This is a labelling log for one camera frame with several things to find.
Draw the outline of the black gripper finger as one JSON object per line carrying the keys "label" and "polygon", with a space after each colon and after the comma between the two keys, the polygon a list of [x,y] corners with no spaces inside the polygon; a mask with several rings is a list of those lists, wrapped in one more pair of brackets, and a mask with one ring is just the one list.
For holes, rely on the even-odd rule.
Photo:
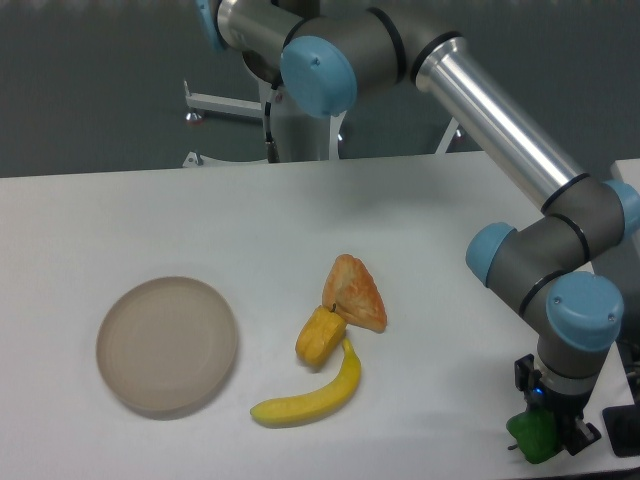
{"label": "black gripper finger", "polygon": [[514,383],[516,389],[523,394],[526,411],[529,411],[533,405],[532,395],[537,382],[536,372],[533,357],[521,357],[514,362]]}
{"label": "black gripper finger", "polygon": [[575,456],[602,438],[600,431],[580,417],[562,416],[558,421],[559,445]]}

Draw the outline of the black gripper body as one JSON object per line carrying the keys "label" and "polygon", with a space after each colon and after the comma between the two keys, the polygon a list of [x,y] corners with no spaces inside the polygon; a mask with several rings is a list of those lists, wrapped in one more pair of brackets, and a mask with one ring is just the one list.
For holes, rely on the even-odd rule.
{"label": "black gripper body", "polygon": [[595,376],[570,378],[550,369],[532,354],[536,372],[536,387],[533,390],[531,408],[544,408],[559,421],[562,416],[584,419],[584,409],[595,388]]}

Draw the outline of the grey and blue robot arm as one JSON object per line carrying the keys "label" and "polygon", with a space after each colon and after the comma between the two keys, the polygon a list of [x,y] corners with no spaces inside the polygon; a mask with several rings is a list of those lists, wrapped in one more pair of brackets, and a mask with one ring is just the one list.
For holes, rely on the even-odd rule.
{"label": "grey and blue robot arm", "polygon": [[507,424],[527,461],[577,454],[599,431],[583,419],[624,312],[619,289],[585,265],[639,228],[639,195],[583,172],[433,14],[371,7],[350,20],[315,1],[199,1],[204,35],[240,51],[262,82],[259,117],[271,163],[337,155],[339,117],[403,81],[433,95],[542,214],[524,230],[482,229],[466,262],[538,334],[514,365],[527,407]]}

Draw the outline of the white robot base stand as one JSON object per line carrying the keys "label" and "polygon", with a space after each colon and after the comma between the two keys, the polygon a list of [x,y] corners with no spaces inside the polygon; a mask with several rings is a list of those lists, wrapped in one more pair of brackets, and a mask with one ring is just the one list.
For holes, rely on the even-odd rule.
{"label": "white robot base stand", "polygon": [[344,114],[325,119],[307,116],[282,86],[258,78],[257,101],[195,93],[184,82],[184,98],[189,125],[196,125],[207,114],[221,114],[236,119],[262,123],[265,156],[254,164],[338,160]]}

